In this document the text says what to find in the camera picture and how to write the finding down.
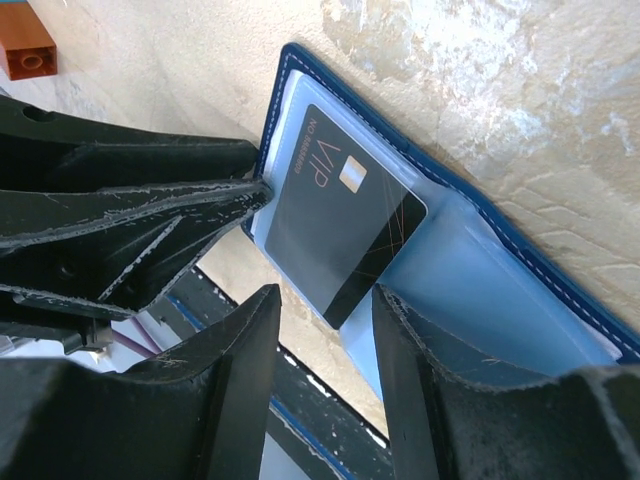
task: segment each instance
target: textured wall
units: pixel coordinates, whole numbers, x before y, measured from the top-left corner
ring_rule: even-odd
[[[141,128],[257,141],[279,50],[305,43],[640,328],[636,1],[30,3],[63,73],[0,86]]]

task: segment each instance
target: orange lego brick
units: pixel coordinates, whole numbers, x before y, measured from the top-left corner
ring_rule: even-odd
[[[26,0],[0,0],[0,65],[11,80],[58,73],[56,44]]]

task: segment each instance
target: vip card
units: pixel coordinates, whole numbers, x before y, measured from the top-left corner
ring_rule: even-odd
[[[338,328],[426,214],[420,200],[311,104],[265,251]]]

